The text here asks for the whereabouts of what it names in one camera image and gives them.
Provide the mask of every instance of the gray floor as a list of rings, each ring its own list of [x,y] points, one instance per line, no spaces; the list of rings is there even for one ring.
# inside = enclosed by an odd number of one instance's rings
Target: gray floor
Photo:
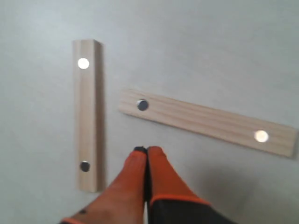
[[[298,30],[298,0],[2,0],[1,223],[56,223],[97,195],[75,184],[71,41],[85,38],[105,45],[108,183],[134,146],[160,145],[232,220],[299,223],[297,156],[117,111],[131,87],[299,128]]]

